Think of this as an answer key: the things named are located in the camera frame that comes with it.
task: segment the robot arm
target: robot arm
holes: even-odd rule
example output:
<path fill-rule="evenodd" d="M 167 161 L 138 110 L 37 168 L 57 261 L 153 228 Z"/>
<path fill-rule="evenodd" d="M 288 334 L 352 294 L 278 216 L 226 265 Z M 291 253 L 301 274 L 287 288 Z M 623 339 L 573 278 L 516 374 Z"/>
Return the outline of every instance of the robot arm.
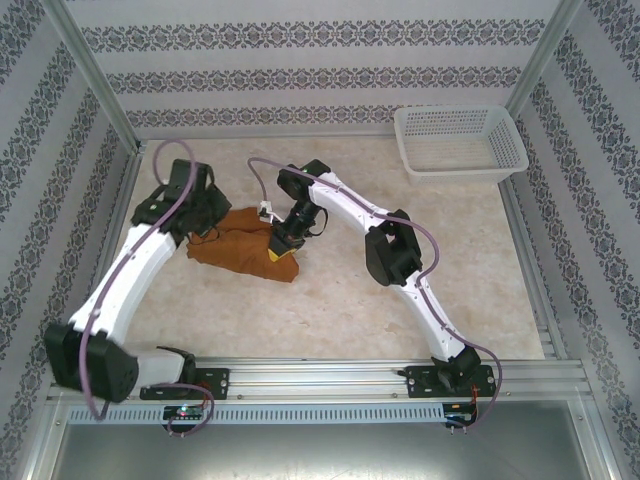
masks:
<path fill-rule="evenodd" d="M 480 365 L 480 358 L 475 349 L 447 331 L 464 338 L 440 306 L 426 278 L 418 280 L 422 262 L 413 229 L 399 222 L 378 218 L 375 214 L 405 220 L 409 220 L 409 216 L 402 210 L 390 212 L 367 201 L 318 160 L 305 165 L 302 171 L 337 188 L 286 170 L 280 171 L 278 185 L 296 200 L 296 204 L 284 222 L 273 229 L 269 245 L 272 259 L 304 244 L 306 232 L 315 224 L 315 215 L 321 208 L 339 217 L 364 236 L 366 266 L 371 276 L 381 285 L 396 291 L 417 317 L 433 361 L 440 368 L 441 381 L 450 389 L 464 384 Z M 421 289 L 447 329 L 434 317 L 422 297 Z"/>
<path fill-rule="evenodd" d="M 134 389 L 143 386 L 178 381 L 192 383 L 195 375 L 193 355 L 166 347 L 140 352 L 127 352 L 122 348 L 131 318 L 160 268 L 187 235 L 191 232 L 205 235 L 231 207 L 216 187 L 211 167 L 198 163 L 196 180 L 185 202 L 132 253 L 133 245 L 178 200 L 187 184 L 189 171 L 189 162 L 174 161 L 169 183 L 158 187 L 136 208 L 125 244 L 96 291 L 66 325 L 52 324 L 46 330 L 45 347 L 59 385 L 80 390 L 80 339 L 98 294 L 104 289 L 108 291 L 87 346 L 87 367 L 94 395 L 121 402 Z M 116 281 L 108 285 L 111 274 L 124 259 L 128 260 Z"/>

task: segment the vent slot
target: vent slot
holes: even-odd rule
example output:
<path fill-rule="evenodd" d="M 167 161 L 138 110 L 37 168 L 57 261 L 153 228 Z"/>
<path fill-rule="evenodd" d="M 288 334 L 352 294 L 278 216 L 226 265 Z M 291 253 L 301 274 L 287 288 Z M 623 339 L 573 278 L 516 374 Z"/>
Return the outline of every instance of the vent slot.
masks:
<path fill-rule="evenodd" d="M 113 405 L 106 425 L 157 425 L 162 420 L 163 405 Z M 349 423 L 424 423 L 443 422 L 440 403 L 410 403 L 393 405 L 217 405 L 212 423 L 221 425 L 291 425 Z M 195 420 L 176 420 L 181 424 L 196 424 Z M 93 425 L 91 414 L 83 406 L 71 407 L 71 425 Z"/>

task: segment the wire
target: wire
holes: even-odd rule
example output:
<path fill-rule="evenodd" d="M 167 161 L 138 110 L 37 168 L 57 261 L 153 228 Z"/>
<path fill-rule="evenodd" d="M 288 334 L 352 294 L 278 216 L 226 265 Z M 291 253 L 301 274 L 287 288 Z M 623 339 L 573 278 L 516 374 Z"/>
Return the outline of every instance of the wire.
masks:
<path fill-rule="evenodd" d="M 200 382 L 197 384 L 199 387 L 203 387 L 206 388 L 207 390 L 211 390 L 211 385 L 209 385 L 207 382 Z M 207 402 L 209 401 L 209 399 L 207 398 L 207 396 L 204 396 L 204 399 L 202 400 L 202 403 L 200 404 L 200 408 L 204 409 L 207 406 Z"/>
<path fill-rule="evenodd" d="M 478 415 L 478 387 L 476 387 L 475 383 L 473 385 L 471 385 L 471 404 L 475 407 L 473 409 L 473 413 L 471 414 L 471 416 L 477 418 L 477 415 Z"/>
<path fill-rule="evenodd" d="M 327 223 L 329 222 L 329 212 L 327 212 L 327 209 L 324 207 L 320 207 L 320 210 L 324 212 L 324 225 L 322 226 L 322 230 L 320 230 L 318 233 L 312 233 L 307 230 L 305 237 L 319 237 L 327 229 Z"/>
<path fill-rule="evenodd" d="M 157 167 L 158 155 L 160 154 L 160 151 L 170 143 L 177 143 L 179 145 L 182 145 L 182 147 L 187 151 L 187 154 L 189 155 L 189 159 L 191 161 L 191 168 L 189 170 L 189 178 L 187 180 L 187 184 L 185 185 L 185 188 L 180 194 L 180 197 L 178 198 L 176 203 L 174 203 L 171 206 L 171 208 L 169 208 L 169 210 L 167 210 L 167 212 L 162 217 L 160 217 L 158 221 L 154 223 L 151 226 L 151 228 L 149 228 L 144 233 L 144 235 L 142 235 L 142 237 L 140 237 L 140 239 L 133 245 L 133 247 L 131 247 L 131 249 L 126 253 L 126 255 L 115 266 L 115 268 L 111 272 L 111 275 L 109 275 L 109 277 L 107 278 L 107 281 L 105 282 L 104 287 L 102 287 L 102 290 L 100 290 L 100 293 L 98 293 L 98 298 L 96 299 L 93 310 L 89 314 L 89 319 L 87 321 L 86 326 L 84 327 L 84 332 L 82 332 L 82 339 L 80 340 L 80 353 L 78 355 L 80 386 L 82 387 L 82 393 L 87 403 L 87 407 L 89 408 L 89 411 L 97 421 L 102 421 L 106 417 L 107 410 L 109 407 L 109 402 L 105 403 L 101 412 L 98 412 L 95 401 L 93 399 L 93 394 L 91 392 L 91 385 L 89 382 L 89 371 L 87 368 L 87 345 L 89 344 L 89 337 L 91 336 L 91 329 L 93 328 L 93 324 L 98 319 L 98 317 L 100 317 L 100 309 L 102 308 L 104 299 L 109 293 L 109 290 L 111 290 L 111 287 L 116 281 L 116 278 L 118 277 L 120 272 L 122 272 L 122 269 L 124 268 L 124 266 L 133 257 L 135 252 L 138 251 L 138 249 L 147 241 L 147 239 L 153 233 L 155 233 L 162 226 L 162 224 L 171 217 L 171 215 L 173 215 L 176 212 L 176 210 L 180 207 L 180 205 L 182 205 L 182 203 L 187 198 L 187 195 L 189 195 L 191 191 L 191 187 L 193 186 L 193 183 L 196 178 L 196 160 L 195 160 L 193 151 L 191 150 L 189 145 L 187 145 L 187 143 L 184 142 L 183 140 L 165 140 L 158 146 L 156 151 L 153 153 L 153 160 L 152 160 L 153 172 L 155 174 L 156 179 L 160 181 L 160 176 L 158 175 L 158 167 Z"/>
<path fill-rule="evenodd" d="M 486 353 L 496 363 L 496 368 L 498 370 L 498 378 L 496 379 L 496 391 L 494 392 L 493 397 L 491 397 L 491 400 L 489 401 L 489 405 L 488 405 L 487 410 L 485 411 L 485 413 L 473 425 L 471 425 L 469 427 L 469 430 L 471 430 L 472 428 L 475 428 L 482 421 L 484 421 L 484 419 L 488 416 L 488 414 L 491 412 L 491 410 L 493 410 L 493 407 L 494 407 L 494 405 L 496 403 L 496 400 L 498 398 L 498 395 L 500 393 L 500 388 L 502 387 L 502 376 L 503 376 L 502 375 L 502 364 L 500 363 L 500 360 L 498 359 L 496 354 L 493 353 L 491 350 L 489 350 L 486 347 L 482 347 L 482 346 L 480 346 L 480 345 L 478 345 L 476 343 L 473 343 L 473 342 L 467 340 L 466 338 L 463 338 L 458 333 L 456 333 L 454 330 L 449 328 L 449 326 L 440 318 L 440 316 L 438 315 L 438 312 L 436 312 L 436 310 L 433 308 L 433 305 L 429 301 L 429 298 L 428 298 L 428 296 L 427 296 L 427 294 L 426 294 L 426 292 L 424 290 L 424 287 L 422 285 L 422 280 L 429 273 L 431 273 L 431 272 L 433 272 L 435 270 L 435 268 L 438 266 L 438 263 L 440 261 L 440 248 L 438 247 L 438 242 L 436 242 L 436 239 L 433 237 L 433 235 L 431 235 L 431 233 L 429 233 L 429 231 L 427 229 L 425 229 L 424 227 L 422 227 L 421 225 L 418 225 L 417 223 L 414 223 L 414 222 L 412 222 L 410 220 L 405 220 L 403 218 L 396 218 L 396 217 L 392 217 L 390 215 L 385 215 L 385 214 L 382 214 L 382 213 L 375 212 L 371 207 L 369 207 L 367 204 L 362 202 L 359 198 L 357 198 L 355 195 L 353 195 L 348 190 L 343 189 L 338 185 L 334 185 L 333 183 L 328 182 L 328 181 L 326 181 L 326 180 L 324 180 L 322 178 L 318 178 L 315 175 L 311 175 L 311 174 L 309 174 L 307 172 L 303 172 L 303 171 L 298 170 L 296 168 L 292 168 L 292 167 L 289 167 L 287 165 L 283 165 L 281 163 L 274 162 L 273 160 L 269 160 L 267 158 L 252 157 L 249 160 L 247 160 L 247 165 L 248 165 L 249 169 L 251 170 L 251 172 L 258 179 L 258 182 L 260 183 L 260 188 L 262 189 L 262 198 L 265 201 L 267 200 L 267 190 L 266 190 L 266 188 L 264 186 L 264 182 L 262 181 L 262 178 L 260 178 L 260 175 L 258 174 L 258 172 L 256 171 L 256 169 L 253 166 L 254 162 L 266 163 L 267 165 L 271 165 L 273 167 L 280 168 L 282 170 L 286 170 L 286 171 L 294 173 L 294 174 L 296 174 L 296 175 L 298 175 L 300 177 L 308 178 L 308 179 L 313 180 L 314 182 L 318 182 L 318 183 L 320 183 L 322 185 L 325 185 L 325 186 L 327 186 L 329 188 L 336 189 L 336 191 L 341 192 L 344 196 L 346 196 L 349 200 L 351 200 L 356 205 L 358 205 L 360 208 L 362 208 L 364 211 L 366 211 L 369 215 L 371 215 L 373 217 L 376 217 L 376 218 L 379 218 L 379 219 L 382 219 L 382 220 L 388 220 L 390 222 L 396 222 L 396 223 L 400 223 L 400 224 L 403 224 L 403 225 L 407 225 L 407 226 L 409 226 L 409 227 L 411 227 L 411 228 L 413 228 L 415 230 L 418 230 L 425 237 L 427 237 L 427 239 L 431 243 L 431 246 L 433 247 L 433 262 L 431 263 L 429 268 L 424 270 L 420 275 L 418 275 L 416 277 L 416 284 L 415 284 L 416 288 L 418 288 L 418 290 L 420 290 L 422 298 L 425 301 L 425 303 L 427 305 L 427 308 L 429 308 L 429 311 L 431 312 L 433 317 L 436 319 L 438 324 L 440 324 L 440 326 L 449 335 L 451 335 L 453 338 L 455 338 L 459 342 L 462 342 L 464 345 L 467 345 L 467 346 L 469 346 L 471 348 L 475 348 L 476 350 L 480 350 L 481 352 Z"/>
<path fill-rule="evenodd" d="M 211 233 L 209 232 L 209 234 L 207 234 L 207 236 L 205 237 L 205 240 L 201 240 L 198 243 L 193 241 L 193 235 L 187 236 L 189 245 L 194 245 L 197 247 L 198 245 L 204 245 L 205 243 L 217 242 L 218 240 L 220 240 L 221 233 L 220 233 L 220 230 L 218 230 L 217 228 L 213 228 L 213 230 L 215 230 L 217 233 L 216 238 L 208 238 L 209 234 Z"/>
<path fill-rule="evenodd" d="M 213 418 L 213 409 L 215 407 L 215 401 L 213 398 L 213 394 L 206 388 L 201 387 L 200 385 L 191 385 L 189 383 L 160 383 L 158 385 L 154 385 L 153 388 L 188 388 L 191 390 L 196 390 L 198 392 L 204 393 L 205 401 L 206 399 L 208 399 L 211 402 L 211 408 L 209 409 L 209 412 L 207 413 L 207 416 L 205 417 L 205 419 L 202 422 L 195 425 L 191 430 L 188 430 L 186 432 L 176 432 L 172 430 L 171 425 L 173 425 L 173 422 L 178 417 L 171 417 L 169 419 L 169 422 L 167 423 L 167 431 L 169 432 L 170 437 L 177 436 L 180 438 L 184 438 L 184 437 L 188 437 L 189 435 L 193 435 L 198 430 L 201 430 L 202 428 L 204 428 L 204 426 L 207 423 L 209 423 L 209 421 L 211 421 L 211 419 Z"/>

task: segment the metal base plate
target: metal base plate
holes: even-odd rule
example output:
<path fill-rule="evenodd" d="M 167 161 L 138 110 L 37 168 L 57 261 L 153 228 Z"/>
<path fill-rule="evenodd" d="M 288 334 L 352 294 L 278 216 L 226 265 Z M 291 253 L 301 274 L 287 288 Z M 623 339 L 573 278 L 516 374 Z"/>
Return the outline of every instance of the metal base plate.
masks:
<path fill-rule="evenodd" d="M 229 391 L 228 368 L 197 368 L 194 385 L 199 385 L 211 392 L 215 400 L 226 400 Z M 141 388 L 141 400 L 202 400 L 203 395 L 195 390 L 179 390 L 177 388 Z"/>
<path fill-rule="evenodd" d="M 493 369 L 480 365 L 466 383 L 468 387 L 453 392 L 447 390 L 438 379 L 438 367 L 433 365 L 413 365 L 406 367 L 407 393 L 409 398 L 451 398 L 472 396 L 471 386 L 478 389 L 478 397 L 493 397 L 496 392 Z"/>

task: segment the marble floor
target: marble floor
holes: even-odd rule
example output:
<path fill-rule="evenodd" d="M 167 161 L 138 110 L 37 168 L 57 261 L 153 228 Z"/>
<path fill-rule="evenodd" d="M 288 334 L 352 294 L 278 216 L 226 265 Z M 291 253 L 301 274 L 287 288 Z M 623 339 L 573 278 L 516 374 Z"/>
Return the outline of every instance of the marble floor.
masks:
<path fill-rule="evenodd" d="M 127 218 L 156 187 L 151 158 L 159 143 L 147 146 Z M 392 138 L 188 143 L 198 161 L 213 166 L 233 208 L 259 202 L 246 160 L 262 156 L 299 166 L 319 158 L 368 200 L 404 209 L 440 244 L 441 262 L 429 282 L 456 327 L 501 358 L 544 358 L 497 186 L 412 187 Z M 161 172 L 168 175 L 175 158 L 186 158 L 181 147 L 165 148 Z M 277 171 L 258 168 L 274 209 L 286 215 L 293 202 L 277 187 Z M 428 264 L 432 250 L 419 241 Z M 284 284 L 199 264 L 187 259 L 183 244 L 143 298 L 127 343 L 165 344 L 201 356 L 429 357 L 417 321 L 396 294 L 369 277 L 363 238 L 346 224 L 330 216 L 325 233 L 295 255 L 300 275 Z"/>

